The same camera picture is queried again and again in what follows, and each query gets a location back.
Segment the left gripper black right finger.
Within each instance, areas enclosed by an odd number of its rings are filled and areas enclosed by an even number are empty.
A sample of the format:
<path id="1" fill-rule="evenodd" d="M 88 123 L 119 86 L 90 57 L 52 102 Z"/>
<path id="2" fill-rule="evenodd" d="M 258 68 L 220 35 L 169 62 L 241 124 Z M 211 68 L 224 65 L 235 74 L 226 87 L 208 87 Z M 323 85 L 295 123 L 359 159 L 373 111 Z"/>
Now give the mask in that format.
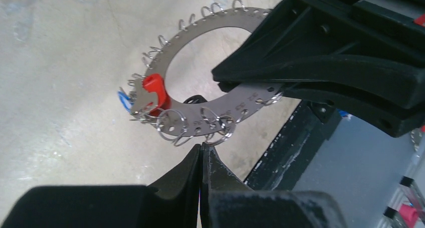
<path id="1" fill-rule="evenodd" d="M 201 145 L 202 227 L 347 227 L 336 200 L 321 191 L 253 190 Z"/>

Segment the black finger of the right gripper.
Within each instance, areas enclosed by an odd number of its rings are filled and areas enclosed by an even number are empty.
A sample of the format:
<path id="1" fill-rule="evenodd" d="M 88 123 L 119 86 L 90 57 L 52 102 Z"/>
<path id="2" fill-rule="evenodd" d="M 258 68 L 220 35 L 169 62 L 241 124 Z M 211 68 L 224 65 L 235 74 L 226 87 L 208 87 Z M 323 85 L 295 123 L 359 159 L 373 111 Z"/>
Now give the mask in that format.
<path id="1" fill-rule="evenodd" d="M 412 107 L 396 104 L 400 95 L 405 101 L 405 89 L 392 85 L 374 86 L 381 94 L 331 82 L 278 82 L 283 96 L 325 104 L 344 110 L 377 127 L 391 137 L 400 137 L 424 126 L 424 95 Z"/>
<path id="2" fill-rule="evenodd" d="M 282 0 L 212 75 L 417 107 L 424 102 L 424 0 Z"/>

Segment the large keyring with keys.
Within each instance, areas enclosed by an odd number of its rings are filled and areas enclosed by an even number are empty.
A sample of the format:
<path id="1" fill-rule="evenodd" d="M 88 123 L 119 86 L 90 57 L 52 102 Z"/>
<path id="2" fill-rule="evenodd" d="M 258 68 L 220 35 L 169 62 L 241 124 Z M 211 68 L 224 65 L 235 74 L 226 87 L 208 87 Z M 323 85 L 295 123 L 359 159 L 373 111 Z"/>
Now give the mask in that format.
<path id="1" fill-rule="evenodd" d="M 143 53 L 145 71 L 134 73 L 125 92 L 132 102 L 133 121 L 151 125 L 161 138 L 181 146 L 194 137 L 218 145 L 227 141 L 236 126 L 261 108 L 280 100 L 282 92 L 273 83 L 241 83 L 224 92 L 210 69 L 218 63 L 219 35 L 252 33 L 269 14 L 269 9 L 247 7 L 234 0 L 228 9 L 218 3 L 203 6 L 199 13 L 178 22 L 177 33 L 158 36 L 159 45 Z M 142 81 L 158 73 L 164 79 L 171 107 L 159 108 L 158 97 L 143 88 Z"/>

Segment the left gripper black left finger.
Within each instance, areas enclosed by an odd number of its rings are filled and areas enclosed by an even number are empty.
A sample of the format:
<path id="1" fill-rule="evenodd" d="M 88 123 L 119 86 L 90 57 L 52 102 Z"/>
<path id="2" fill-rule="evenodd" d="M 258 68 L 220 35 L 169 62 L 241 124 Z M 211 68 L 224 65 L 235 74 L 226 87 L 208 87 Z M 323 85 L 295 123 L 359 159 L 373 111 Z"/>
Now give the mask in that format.
<path id="1" fill-rule="evenodd" d="M 196 227 L 201 146 L 150 185 L 38 186 L 3 227 Z"/>

